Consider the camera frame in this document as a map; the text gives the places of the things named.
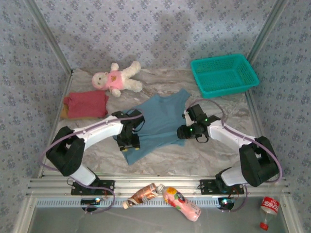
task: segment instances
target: plastic bottle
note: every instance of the plastic bottle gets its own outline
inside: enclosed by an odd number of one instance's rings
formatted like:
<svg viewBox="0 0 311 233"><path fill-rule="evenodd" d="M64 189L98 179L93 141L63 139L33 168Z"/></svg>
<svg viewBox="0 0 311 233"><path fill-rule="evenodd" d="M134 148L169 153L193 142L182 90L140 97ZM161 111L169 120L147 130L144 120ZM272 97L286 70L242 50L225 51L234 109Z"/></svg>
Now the plastic bottle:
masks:
<svg viewBox="0 0 311 233"><path fill-rule="evenodd" d="M157 187L154 183L138 190L133 196L123 202L123 208L127 209L133 205L145 203L158 196Z"/></svg>
<svg viewBox="0 0 311 233"><path fill-rule="evenodd" d="M282 187L272 184L269 186L269 192L263 198L260 206L261 223L260 228L267 231L269 223L276 218L280 206Z"/></svg>
<svg viewBox="0 0 311 233"><path fill-rule="evenodd" d="M182 212L188 220L193 222L198 220L201 214L200 207L184 198L184 196L175 188L165 187L164 185L160 184L157 188L157 191L158 193L162 192L164 200Z"/></svg>

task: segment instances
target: white teddy bear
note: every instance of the white teddy bear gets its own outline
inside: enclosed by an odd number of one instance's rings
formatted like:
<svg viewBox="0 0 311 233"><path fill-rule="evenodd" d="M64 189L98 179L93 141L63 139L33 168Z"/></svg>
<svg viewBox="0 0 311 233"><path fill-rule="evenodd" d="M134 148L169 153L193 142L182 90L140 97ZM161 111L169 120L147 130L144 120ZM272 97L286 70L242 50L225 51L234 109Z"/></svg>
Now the white teddy bear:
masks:
<svg viewBox="0 0 311 233"><path fill-rule="evenodd" d="M120 97L121 91L128 89L134 92L142 90L142 83L130 79L141 69L138 61L133 61L130 67L119 71L117 63L111 64L110 73L99 72L94 74L92 78L93 87L98 90L109 90L114 97Z"/></svg>

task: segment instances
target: plastic basket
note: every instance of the plastic basket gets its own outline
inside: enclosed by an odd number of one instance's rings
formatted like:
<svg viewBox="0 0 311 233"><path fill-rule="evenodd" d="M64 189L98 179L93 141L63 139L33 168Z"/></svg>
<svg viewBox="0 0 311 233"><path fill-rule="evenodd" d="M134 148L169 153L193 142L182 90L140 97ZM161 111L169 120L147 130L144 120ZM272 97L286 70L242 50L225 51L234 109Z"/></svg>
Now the plastic basket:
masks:
<svg viewBox="0 0 311 233"><path fill-rule="evenodd" d="M259 85L256 73L241 54L194 60L190 65L203 98L242 93Z"/></svg>

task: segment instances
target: patterned wall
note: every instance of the patterned wall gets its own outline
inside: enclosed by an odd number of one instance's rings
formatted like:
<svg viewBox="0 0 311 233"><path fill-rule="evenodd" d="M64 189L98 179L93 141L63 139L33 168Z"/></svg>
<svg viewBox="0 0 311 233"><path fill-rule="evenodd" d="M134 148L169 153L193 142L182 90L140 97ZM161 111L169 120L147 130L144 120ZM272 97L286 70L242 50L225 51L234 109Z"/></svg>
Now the patterned wall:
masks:
<svg viewBox="0 0 311 233"><path fill-rule="evenodd" d="M10 233L66 74L22 0L1 0L0 9L0 232Z"/></svg>
<svg viewBox="0 0 311 233"><path fill-rule="evenodd" d="M71 68L247 55L275 0L36 0Z"/></svg>
<svg viewBox="0 0 311 233"><path fill-rule="evenodd" d="M253 90L268 137L311 232L311 2L290 0L255 61Z"/></svg>

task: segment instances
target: pink shirt on teddy bear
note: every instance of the pink shirt on teddy bear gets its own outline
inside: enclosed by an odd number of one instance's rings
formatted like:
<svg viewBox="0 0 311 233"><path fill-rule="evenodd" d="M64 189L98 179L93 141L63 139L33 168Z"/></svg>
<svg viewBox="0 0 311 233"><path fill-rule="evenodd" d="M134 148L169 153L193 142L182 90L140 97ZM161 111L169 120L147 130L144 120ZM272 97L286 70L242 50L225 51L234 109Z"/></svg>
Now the pink shirt on teddy bear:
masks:
<svg viewBox="0 0 311 233"><path fill-rule="evenodd" d="M108 73L107 82L101 88L101 90L123 90L123 82L121 77L121 71L111 71Z"/></svg>

